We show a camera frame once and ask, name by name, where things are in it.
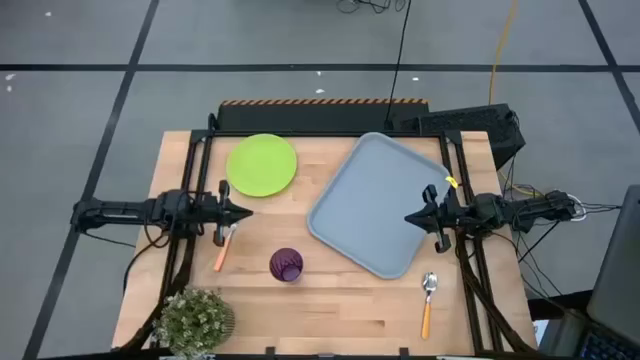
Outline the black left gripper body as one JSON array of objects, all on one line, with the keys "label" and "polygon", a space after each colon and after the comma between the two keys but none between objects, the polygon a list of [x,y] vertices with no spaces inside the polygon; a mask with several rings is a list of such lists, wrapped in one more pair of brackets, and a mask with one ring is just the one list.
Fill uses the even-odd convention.
[{"label": "black left gripper body", "polygon": [[200,234],[204,234],[204,225],[213,223],[216,225],[213,243],[216,246],[225,244],[223,227],[227,225],[226,206],[229,200],[230,186],[226,180],[221,180],[218,187],[218,195],[211,192],[203,192],[197,196],[197,224]]}]

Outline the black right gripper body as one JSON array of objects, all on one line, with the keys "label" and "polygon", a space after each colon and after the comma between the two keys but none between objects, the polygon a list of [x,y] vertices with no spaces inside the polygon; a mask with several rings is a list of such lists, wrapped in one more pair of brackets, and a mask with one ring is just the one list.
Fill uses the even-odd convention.
[{"label": "black right gripper body", "polygon": [[423,200],[429,210],[426,232],[437,236],[435,250],[437,253],[444,253],[451,247],[450,238],[444,233],[444,229],[458,225],[462,210],[453,187],[446,191],[441,202],[437,201],[437,196],[438,192],[433,184],[428,185],[423,192]]}]

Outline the fork with orange handle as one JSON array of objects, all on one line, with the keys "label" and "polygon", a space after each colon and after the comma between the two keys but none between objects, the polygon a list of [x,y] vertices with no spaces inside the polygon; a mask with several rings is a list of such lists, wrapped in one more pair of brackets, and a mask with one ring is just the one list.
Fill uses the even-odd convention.
[{"label": "fork with orange handle", "polygon": [[232,224],[229,227],[229,231],[227,236],[225,237],[225,243],[222,247],[222,249],[220,250],[218,257],[216,259],[215,265],[214,265],[214,271],[215,272],[220,272],[222,270],[222,267],[224,265],[224,261],[226,259],[226,256],[228,254],[228,250],[230,247],[230,243],[231,243],[231,239],[233,238],[233,235],[237,229],[238,224]]}]

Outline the lime green round plate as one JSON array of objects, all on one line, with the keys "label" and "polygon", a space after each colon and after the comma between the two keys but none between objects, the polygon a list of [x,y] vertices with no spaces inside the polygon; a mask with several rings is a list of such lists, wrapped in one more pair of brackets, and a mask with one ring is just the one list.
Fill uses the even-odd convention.
[{"label": "lime green round plate", "polygon": [[226,161],[226,177],[238,192],[268,197],[284,190],[297,171],[293,146],[274,134],[256,134],[241,140]]}]

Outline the grey plastic tray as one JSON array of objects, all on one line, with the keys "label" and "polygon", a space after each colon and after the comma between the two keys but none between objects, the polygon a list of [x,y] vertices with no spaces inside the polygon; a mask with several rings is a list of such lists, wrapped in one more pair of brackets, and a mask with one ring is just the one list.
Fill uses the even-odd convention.
[{"label": "grey plastic tray", "polygon": [[374,275],[390,280],[410,268],[426,236],[405,217],[438,202],[450,172],[408,146],[377,132],[361,136],[307,216],[310,233]]}]

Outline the purple faceted plastic cup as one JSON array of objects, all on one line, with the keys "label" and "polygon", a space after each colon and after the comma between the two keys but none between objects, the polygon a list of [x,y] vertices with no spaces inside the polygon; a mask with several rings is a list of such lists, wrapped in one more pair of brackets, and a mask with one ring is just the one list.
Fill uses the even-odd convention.
[{"label": "purple faceted plastic cup", "polygon": [[303,270],[304,260],[293,248],[281,248],[273,253],[269,261],[271,275],[281,282],[296,281]]}]

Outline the spoon with orange handle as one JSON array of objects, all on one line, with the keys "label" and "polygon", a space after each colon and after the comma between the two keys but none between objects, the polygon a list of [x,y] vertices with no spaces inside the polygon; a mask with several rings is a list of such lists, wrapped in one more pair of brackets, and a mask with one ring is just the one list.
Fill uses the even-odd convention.
[{"label": "spoon with orange handle", "polygon": [[423,320],[421,327],[421,338],[426,340],[430,335],[430,316],[431,316],[431,301],[432,295],[437,289],[438,277],[434,272],[428,272],[425,274],[422,286],[425,291],[425,306],[423,312]]}]

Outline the black perforated computer case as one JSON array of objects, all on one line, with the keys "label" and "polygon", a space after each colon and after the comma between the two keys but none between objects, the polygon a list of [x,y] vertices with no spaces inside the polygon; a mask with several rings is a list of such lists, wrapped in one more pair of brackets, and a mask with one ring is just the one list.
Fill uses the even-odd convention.
[{"label": "black perforated computer case", "polygon": [[399,127],[419,134],[453,130],[486,132],[497,169],[526,145],[519,118],[506,103],[429,112],[403,120]]}]

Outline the green potted plant ribbed pot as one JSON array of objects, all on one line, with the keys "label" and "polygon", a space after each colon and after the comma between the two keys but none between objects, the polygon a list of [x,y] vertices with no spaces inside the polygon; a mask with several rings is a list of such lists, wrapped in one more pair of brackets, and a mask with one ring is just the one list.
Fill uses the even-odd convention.
[{"label": "green potted plant ribbed pot", "polygon": [[153,334],[182,360],[201,360],[234,332],[235,312],[214,291],[187,288],[167,297],[162,305]]}]

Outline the grey laptop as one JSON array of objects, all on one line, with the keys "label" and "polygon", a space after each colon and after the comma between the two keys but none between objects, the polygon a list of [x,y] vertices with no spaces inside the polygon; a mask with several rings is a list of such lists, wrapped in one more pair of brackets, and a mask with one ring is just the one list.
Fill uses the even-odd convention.
[{"label": "grey laptop", "polygon": [[640,185],[631,185],[587,305],[577,356],[640,360]]}]

